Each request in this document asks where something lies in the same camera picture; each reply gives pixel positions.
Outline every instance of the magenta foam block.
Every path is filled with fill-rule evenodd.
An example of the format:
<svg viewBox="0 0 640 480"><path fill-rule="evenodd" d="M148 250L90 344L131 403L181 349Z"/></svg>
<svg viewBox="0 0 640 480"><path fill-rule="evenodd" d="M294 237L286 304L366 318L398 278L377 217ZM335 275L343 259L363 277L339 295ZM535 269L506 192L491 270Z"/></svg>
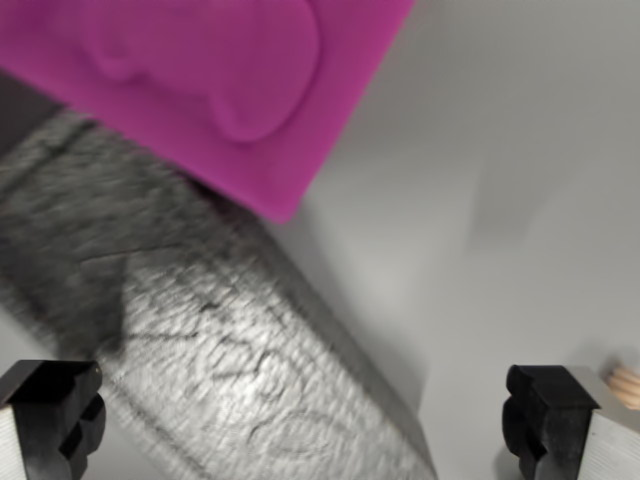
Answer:
<svg viewBox="0 0 640 480"><path fill-rule="evenodd" d="M0 0L0 67L275 221L413 0Z"/></svg>

